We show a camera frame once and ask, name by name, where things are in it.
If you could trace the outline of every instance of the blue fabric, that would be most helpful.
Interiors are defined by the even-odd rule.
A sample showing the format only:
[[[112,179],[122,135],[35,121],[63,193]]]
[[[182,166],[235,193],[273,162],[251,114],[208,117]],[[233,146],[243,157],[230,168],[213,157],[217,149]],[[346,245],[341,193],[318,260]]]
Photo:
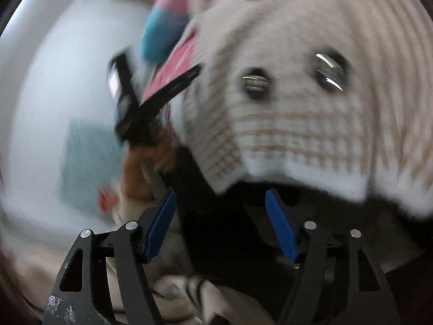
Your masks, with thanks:
[[[284,256],[288,257],[291,262],[296,262],[299,256],[296,234],[287,221],[279,200],[271,190],[266,192],[265,206]]]
[[[176,207],[176,194],[171,191],[168,197],[162,202],[162,207],[146,235],[144,255],[148,262],[158,255],[168,227],[173,220]]]
[[[99,215],[98,190],[122,174],[122,148],[113,128],[72,120],[61,173],[60,200],[86,214]]]
[[[162,64],[170,56],[188,23],[188,15],[177,15],[154,7],[146,21],[141,56],[150,64]]]

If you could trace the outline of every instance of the striped knit fabric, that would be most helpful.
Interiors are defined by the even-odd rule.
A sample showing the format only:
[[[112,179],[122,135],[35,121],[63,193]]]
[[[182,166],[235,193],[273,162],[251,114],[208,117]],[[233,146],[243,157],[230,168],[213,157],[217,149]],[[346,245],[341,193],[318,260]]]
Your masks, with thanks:
[[[185,92],[185,143],[222,193],[239,180],[297,182],[353,201],[368,193],[433,212],[433,23],[418,0],[215,0],[201,16]],[[308,60],[332,47],[350,64],[327,93]],[[246,69],[271,98],[243,90]]]

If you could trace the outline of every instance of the black button eye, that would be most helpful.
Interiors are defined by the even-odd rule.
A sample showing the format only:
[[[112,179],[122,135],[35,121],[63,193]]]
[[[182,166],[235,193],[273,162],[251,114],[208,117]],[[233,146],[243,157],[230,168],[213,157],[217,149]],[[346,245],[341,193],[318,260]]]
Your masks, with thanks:
[[[267,99],[271,89],[271,78],[262,68],[250,68],[242,77],[242,86],[251,99]]]
[[[334,49],[317,51],[311,58],[313,77],[319,85],[329,92],[346,90],[349,63]]]

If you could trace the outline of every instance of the beige knitted hat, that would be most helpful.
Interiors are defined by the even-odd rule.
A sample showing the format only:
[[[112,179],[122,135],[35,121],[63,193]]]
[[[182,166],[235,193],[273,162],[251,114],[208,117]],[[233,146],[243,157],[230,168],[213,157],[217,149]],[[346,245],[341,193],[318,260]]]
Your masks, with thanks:
[[[222,193],[297,182],[353,201],[376,193],[433,212],[433,23],[419,0],[215,0],[201,16],[185,143]],[[309,72],[317,50],[349,63],[343,91]],[[271,77],[251,99],[247,69]]]

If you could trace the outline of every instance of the blue gripper pad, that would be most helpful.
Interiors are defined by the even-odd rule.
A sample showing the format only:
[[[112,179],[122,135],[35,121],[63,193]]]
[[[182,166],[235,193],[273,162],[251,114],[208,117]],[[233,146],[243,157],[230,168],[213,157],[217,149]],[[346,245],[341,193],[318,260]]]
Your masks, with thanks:
[[[171,191],[163,202],[161,209],[146,234],[144,256],[149,262],[158,255],[159,250],[161,249],[165,234],[167,233],[168,227],[172,223],[173,215],[176,212],[176,207],[176,194]]]
[[[296,262],[299,256],[296,234],[287,221],[279,197],[276,197],[272,190],[266,192],[265,206],[284,256],[288,257],[291,262]]]

